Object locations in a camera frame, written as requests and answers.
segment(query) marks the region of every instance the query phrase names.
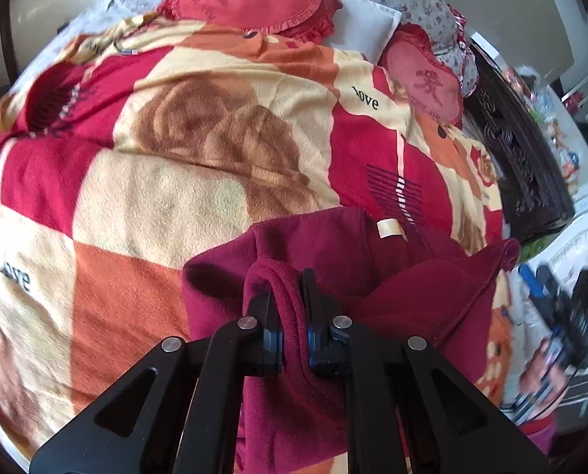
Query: white pillow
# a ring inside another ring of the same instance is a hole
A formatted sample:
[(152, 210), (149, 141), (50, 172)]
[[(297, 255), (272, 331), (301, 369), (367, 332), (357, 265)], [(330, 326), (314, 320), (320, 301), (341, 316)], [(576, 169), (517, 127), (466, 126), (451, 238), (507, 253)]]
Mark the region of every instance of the white pillow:
[(401, 12), (371, 0), (340, 0), (333, 22), (336, 31), (323, 44), (337, 50), (356, 50), (377, 64), (383, 49), (399, 26)]

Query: fleece blanket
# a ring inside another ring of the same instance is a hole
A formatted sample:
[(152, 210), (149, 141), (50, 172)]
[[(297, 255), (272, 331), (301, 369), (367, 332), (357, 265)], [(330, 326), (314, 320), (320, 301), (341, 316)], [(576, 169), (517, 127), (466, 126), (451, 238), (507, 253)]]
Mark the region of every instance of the fleece blanket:
[(161, 338), (191, 339), (188, 259), (339, 205), (468, 253), (500, 237), (482, 145), (358, 53), (155, 15), (77, 38), (0, 102), (3, 432), (30, 458)]

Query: metal screw head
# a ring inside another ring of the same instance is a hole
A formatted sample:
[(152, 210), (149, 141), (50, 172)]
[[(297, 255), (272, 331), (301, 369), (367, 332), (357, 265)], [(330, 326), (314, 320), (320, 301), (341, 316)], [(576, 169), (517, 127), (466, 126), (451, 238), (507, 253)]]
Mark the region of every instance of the metal screw head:
[(336, 315), (334, 317), (333, 323), (334, 323), (334, 326), (336, 328), (338, 328), (339, 330), (345, 330), (345, 329), (351, 327), (351, 325), (353, 324), (353, 321), (351, 320), (350, 317), (347, 317), (345, 315)]
[(257, 324), (258, 324), (257, 318), (256, 317), (252, 317), (251, 315), (246, 315), (244, 317), (241, 317), (237, 321), (237, 326), (239, 328), (241, 328), (242, 330), (251, 330)]
[(424, 338), (417, 337), (416, 335), (408, 339), (408, 347), (411, 350), (423, 351), (425, 349), (425, 346), (427, 345), (428, 343), (425, 341)]
[(162, 341), (162, 349), (167, 353), (178, 351), (182, 347), (182, 340), (177, 337), (167, 337)]

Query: cable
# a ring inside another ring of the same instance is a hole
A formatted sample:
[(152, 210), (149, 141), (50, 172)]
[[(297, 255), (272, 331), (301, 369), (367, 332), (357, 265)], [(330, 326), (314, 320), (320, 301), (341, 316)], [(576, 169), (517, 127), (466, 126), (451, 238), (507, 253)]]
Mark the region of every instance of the cable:
[(570, 378), (568, 378), (568, 381), (565, 383), (565, 385), (563, 386), (563, 388), (559, 391), (559, 393), (553, 398), (553, 400), (550, 402), (550, 404), (548, 404), (546, 406), (546, 408), (544, 408), (544, 410), (540, 411), (535, 417), (533, 417), (532, 419), (529, 419), (525, 422), (523, 422), (522, 424), (527, 424), (529, 422), (533, 422), (535, 420), (539, 420), (539, 417), (541, 417), (542, 415), (544, 415), (548, 410), (550, 410), (550, 408), (559, 400), (560, 397), (562, 397), (562, 395), (564, 394), (564, 392), (566, 391), (566, 389), (568, 388), (568, 386), (570, 385), (570, 382), (573, 380), (573, 378), (577, 375), (577, 372), (579, 372), (579, 367), (577, 367), (577, 369), (574, 370), (574, 372), (571, 374)]

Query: blanket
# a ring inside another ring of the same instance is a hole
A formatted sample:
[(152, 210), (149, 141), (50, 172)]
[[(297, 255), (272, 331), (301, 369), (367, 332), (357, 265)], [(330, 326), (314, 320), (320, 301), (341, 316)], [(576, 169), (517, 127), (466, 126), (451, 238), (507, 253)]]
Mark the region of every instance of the blanket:
[(339, 205), (468, 253), (500, 237), (484, 147), (358, 53), (156, 15), (75, 39), (0, 102), (3, 432), (30, 458), (161, 338), (191, 339), (188, 259)]

